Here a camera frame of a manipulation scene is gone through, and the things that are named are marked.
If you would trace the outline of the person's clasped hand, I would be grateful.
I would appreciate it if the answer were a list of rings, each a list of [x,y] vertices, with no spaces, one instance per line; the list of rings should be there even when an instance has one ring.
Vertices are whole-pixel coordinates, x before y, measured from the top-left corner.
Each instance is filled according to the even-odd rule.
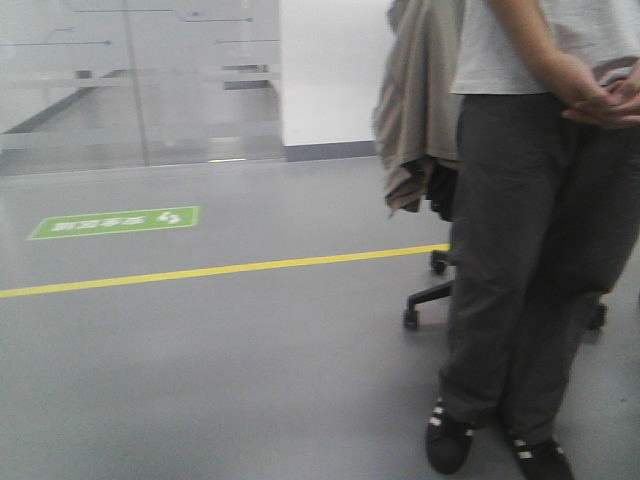
[[[562,117],[609,130],[638,127],[639,62],[627,76],[607,85],[603,95],[574,103]]]

